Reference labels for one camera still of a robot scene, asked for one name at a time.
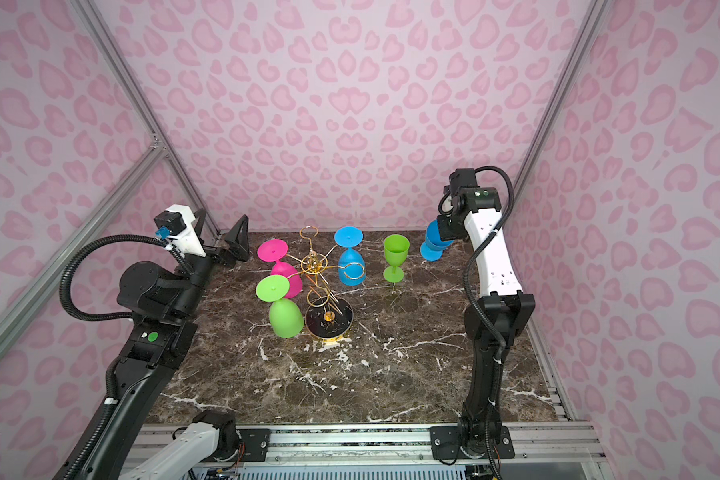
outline pink leopard print wall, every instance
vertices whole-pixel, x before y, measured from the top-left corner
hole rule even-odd
[[[510,220],[624,480],[720,478],[720,2],[619,0]]]
[[[102,0],[224,226],[422,228],[516,173],[586,0]]]
[[[170,169],[158,164],[103,236],[154,232],[165,206],[187,204]],[[115,244],[86,258],[75,274],[73,298],[82,310],[122,311],[120,274],[152,260],[173,269],[165,251]],[[0,480],[50,478],[66,459],[104,397],[104,370],[131,330],[128,320],[82,322],[54,295],[0,363]]]
[[[0,314],[147,141],[64,0],[0,2]]]

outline brown marble surface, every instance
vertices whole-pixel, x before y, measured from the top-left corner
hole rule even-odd
[[[255,256],[262,242],[283,238],[298,257],[308,253],[308,242],[298,234],[251,234],[253,258],[214,273],[190,354],[146,421],[188,423],[203,408],[233,410],[241,424],[455,421],[472,370],[461,289],[472,248],[455,242],[430,263],[418,251],[424,232],[402,233],[411,249],[394,290],[382,276],[388,233],[366,233],[356,248],[365,259],[364,284],[345,286],[328,270],[334,291],[355,310],[348,338],[331,348],[306,329],[288,340],[275,336],[269,303],[255,294],[272,268]],[[333,245],[333,233],[315,240],[318,252]],[[330,255],[331,264],[342,251]],[[294,300],[304,312],[305,293]],[[525,333],[510,352],[502,387],[506,422],[556,420]]]

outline black round base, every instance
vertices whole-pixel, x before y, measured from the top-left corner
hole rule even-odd
[[[319,302],[323,302],[325,297],[321,298]],[[322,306],[310,306],[307,309],[305,318],[305,324],[311,334],[321,340],[336,340],[349,330],[352,325],[352,307],[344,299],[339,299],[338,302],[333,302],[338,306],[336,308],[331,306],[331,303],[327,303],[326,307]],[[334,318],[331,321],[326,319],[326,308],[328,312],[334,314]]]

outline metal bracket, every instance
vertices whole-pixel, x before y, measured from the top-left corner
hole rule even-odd
[[[241,428],[238,433],[242,444],[246,446],[241,462],[264,462],[269,451],[271,431],[268,428]]]
[[[432,456],[445,462],[452,461],[454,458],[472,458],[464,453],[461,448],[461,438],[456,427],[431,427],[429,429],[430,446],[432,447]],[[509,435],[509,429],[506,426],[501,427],[499,441],[496,443],[496,450],[499,458],[514,458],[514,447],[512,446],[512,437]]]

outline blue cup held by gripper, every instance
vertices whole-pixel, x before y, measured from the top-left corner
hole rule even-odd
[[[443,255],[443,250],[448,248],[452,243],[452,240],[441,240],[438,222],[435,220],[427,226],[427,233],[419,251],[422,252],[424,260],[434,262],[440,260],[440,257]]]

